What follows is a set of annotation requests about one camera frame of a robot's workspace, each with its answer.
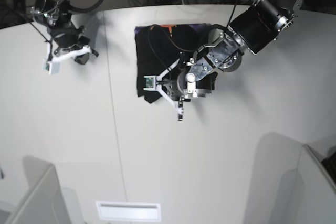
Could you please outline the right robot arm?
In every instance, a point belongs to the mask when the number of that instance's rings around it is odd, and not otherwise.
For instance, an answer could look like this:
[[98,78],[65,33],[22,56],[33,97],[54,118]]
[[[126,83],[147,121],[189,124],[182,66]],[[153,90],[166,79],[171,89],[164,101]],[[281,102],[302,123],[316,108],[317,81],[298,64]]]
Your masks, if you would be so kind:
[[85,37],[85,27],[72,22],[73,13],[90,13],[97,9],[104,0],[97,0],[93,5],[80,8],[70,3],[70,0],[35,0],[31,10],[35,22],[43,25],[50,36],[48,43],[48,67],[62,56],[68,56],[74,62],[85,65],[90,55],[96,57],[99,53],[89,46],[90,39]]

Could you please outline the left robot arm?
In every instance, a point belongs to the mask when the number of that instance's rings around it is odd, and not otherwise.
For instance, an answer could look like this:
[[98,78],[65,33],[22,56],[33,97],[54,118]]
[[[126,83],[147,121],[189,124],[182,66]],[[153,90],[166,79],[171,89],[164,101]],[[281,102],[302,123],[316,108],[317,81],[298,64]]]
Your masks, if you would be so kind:
[[157,92],[177,112],[184,115],[184,102],[210,95],[215,88],[216,71],[233,72],[246,51],[256,55],[291,26],[303,0],[253,0],[227,26],[213,24],[205,35],[218,31],[217,37],[202,43],[191,56],[180,58],[159,75],[144,76],[144,91]]

